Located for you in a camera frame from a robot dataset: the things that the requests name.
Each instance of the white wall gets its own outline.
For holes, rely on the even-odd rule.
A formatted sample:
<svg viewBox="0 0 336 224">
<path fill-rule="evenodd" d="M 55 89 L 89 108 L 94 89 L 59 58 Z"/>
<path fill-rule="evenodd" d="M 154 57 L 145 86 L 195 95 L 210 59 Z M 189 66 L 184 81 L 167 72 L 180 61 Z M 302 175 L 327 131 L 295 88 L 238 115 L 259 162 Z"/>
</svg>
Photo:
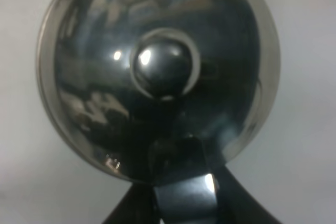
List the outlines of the white wall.
<svg viewBox="0 0 336 224">
<path fill-rule="evenodd" d="M 0 0 L 0 223 L 100 223 L 129 187 L 56 134 L 35 81 L 51 0 Z M 230 170 L 284 223 L 336 223 L 336 0 L 266 0 L 282 50 L 275 107 Z"/>
</svg>

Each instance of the gray background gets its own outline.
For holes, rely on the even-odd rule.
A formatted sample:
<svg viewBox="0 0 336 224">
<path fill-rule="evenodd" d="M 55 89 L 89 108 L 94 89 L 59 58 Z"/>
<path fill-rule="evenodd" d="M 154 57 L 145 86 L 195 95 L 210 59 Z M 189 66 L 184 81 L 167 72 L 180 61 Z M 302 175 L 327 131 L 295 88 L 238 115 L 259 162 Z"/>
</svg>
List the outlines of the gray background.
<svg viewBox="0 0 336 224">
<path fill-rule="evenodd" d="M 56 134 L 35 81 L 51 0 L 0 0 L 0 223 L 100 223 L 129 187 Z M 272 113 L 229 169 L 284 223 L 336 223 L 336 0 L 266 0 L 282 51 Z"/>
</svg>

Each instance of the round knob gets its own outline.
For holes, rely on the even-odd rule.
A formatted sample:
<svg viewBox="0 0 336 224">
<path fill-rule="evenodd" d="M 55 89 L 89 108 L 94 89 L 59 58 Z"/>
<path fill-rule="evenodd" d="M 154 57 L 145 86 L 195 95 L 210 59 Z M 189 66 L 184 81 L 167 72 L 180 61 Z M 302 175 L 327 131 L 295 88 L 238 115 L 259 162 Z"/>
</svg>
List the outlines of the round knob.
<svg viewBox="0 0 336 224">
<path fill-rule="evenodd" d="M 191 52 L 175 39 L 149 41 L 139 50 L 134 70 L 139 85 L 153 97 L 175 97 L 183 92 L 190 78 Z"/>
</svg>

